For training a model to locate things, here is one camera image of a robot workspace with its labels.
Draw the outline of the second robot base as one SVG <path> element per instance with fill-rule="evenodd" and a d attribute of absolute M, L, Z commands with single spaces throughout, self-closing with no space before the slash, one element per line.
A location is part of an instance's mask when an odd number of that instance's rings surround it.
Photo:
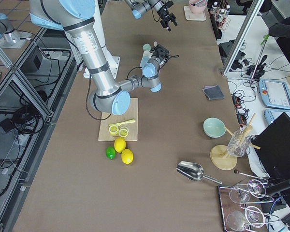
<path fill-rule="evenodd" d="M 0 13 L 0 47 L 20 49 L 23 47 L 27 38 L 30 38 L 29 32 L 16 31 L 7 15 Z"/>

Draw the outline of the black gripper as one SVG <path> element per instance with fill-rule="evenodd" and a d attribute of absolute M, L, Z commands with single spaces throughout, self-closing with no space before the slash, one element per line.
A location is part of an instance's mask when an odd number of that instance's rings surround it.
<path fill-rule="evenodd" d="M 160 18 L 160 23 L 164 29 L 171 31 L 172 29 L 169 26 L 169 22 L 171 21 L 175 26 L 177 26 L 176 16 L 173 13 L 169 13 L 167 6 L 162 6 L 158 10 L 158 15 Z"/>
<path fill-rule="evenodd" d="M 168 60 L 169 50 L 158 44 L 151 48 L 152 56 L 159 58 L 160 60 Z"/>

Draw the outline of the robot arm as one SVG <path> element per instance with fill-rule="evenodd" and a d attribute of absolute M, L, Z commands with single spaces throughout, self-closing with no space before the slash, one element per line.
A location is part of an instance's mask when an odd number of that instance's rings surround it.
<path fill-rule="evenodd" d="M 125 3 L 130 7 L 132 15 L 135 19 L 140 19 L 147 12 L 156 12 L 158 19 L 154 16 L 154 21 L 160 22 L 164 29 L 171 31 L 169 23 L 172 22 L 174 26 L 177 26 L 176 16 L 169 12 L 169 8 L 173 6 L 172 0 L 144 0 L 139 2 L 137 0 L 125 0 Z"/>
<path fill-rule="evenodd" d="M 71 35 L 97 87 L 89 97 L 95 110 L 122 115 L 130 106 L 130 91 L 139 87 L 147 87 L 152 92 L 161 89 L 159 71 L 171 54 L 160 44 L 151 48 L 152 55 L 144 64 L 142 76 L 116 82 L 94 30 L 94 14 L 99 12 L 95 1 L 31 0 L 29 5 L 33 24 Z"/>

